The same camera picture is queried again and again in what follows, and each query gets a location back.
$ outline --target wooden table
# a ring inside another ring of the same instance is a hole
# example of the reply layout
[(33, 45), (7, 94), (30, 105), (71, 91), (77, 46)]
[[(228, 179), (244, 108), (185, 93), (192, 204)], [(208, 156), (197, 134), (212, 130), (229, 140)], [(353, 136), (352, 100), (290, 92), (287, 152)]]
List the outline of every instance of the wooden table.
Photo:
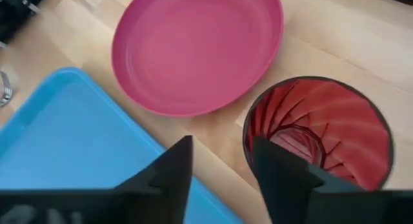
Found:
[(0, 110), (9, 117), (42, 78), (63, 66), (89, 73), (164, 146), (195, 137), (194, 172), (246, 223), (269, 223), (241, 144), (244, 118), (266, 88), (289, 77), (340, 80), (368, 96), (382, 111), (396, 142), (386, 188), (412, 188), (413, 6), (391, 0), (281, 0), (285, 34), (264, 78), (231, 105), (194, 118), (151, 114), (120, 91), (110, 62), (112, 37), (131, 0), (44, 0), (0, 63), (18, 91)]

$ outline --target tray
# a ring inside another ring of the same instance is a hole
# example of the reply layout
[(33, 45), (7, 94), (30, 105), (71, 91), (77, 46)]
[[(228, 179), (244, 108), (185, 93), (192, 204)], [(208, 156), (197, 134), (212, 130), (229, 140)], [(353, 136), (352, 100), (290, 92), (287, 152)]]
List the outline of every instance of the tray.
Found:
[[(48, 76), (0, 139), (0, 189), (112, 188), (165, 151), (77, 68)], [(241, 220), (192, 178), (185, 223)]]

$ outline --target blue tray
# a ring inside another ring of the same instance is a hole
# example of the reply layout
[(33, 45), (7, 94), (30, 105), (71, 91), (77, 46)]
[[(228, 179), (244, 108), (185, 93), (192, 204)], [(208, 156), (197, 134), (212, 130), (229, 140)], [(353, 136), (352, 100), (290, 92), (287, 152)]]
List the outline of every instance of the blue tray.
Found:
[[(0, 189), (112, 188), (165, 151), (77, 68), (46, 78), (0, 139)], [(241, 220), (192, 178), (185, 223)]]

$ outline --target pink plate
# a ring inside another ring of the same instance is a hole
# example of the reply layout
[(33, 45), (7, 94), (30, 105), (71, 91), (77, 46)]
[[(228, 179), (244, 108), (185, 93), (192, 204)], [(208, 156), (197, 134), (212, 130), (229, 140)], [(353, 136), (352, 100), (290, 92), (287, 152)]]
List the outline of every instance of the pink plate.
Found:
[(282, 31), (279, 0), (133, 0), (117, 26), (112, 64), (136, 103), (195, 116), (251, 88)]

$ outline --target red collapsible cup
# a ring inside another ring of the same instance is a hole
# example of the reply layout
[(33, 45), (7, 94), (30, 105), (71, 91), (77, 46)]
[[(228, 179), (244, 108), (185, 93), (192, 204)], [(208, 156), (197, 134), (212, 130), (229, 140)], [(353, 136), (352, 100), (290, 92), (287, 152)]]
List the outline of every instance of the red collapsible cup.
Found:
[(243, 131), (250, 167), (252, 138), (279, 146), (367, 190), (381, 188), (393, 164), (390, 128), (361, 92), (325, 77), (295, 77), (263, 92)]

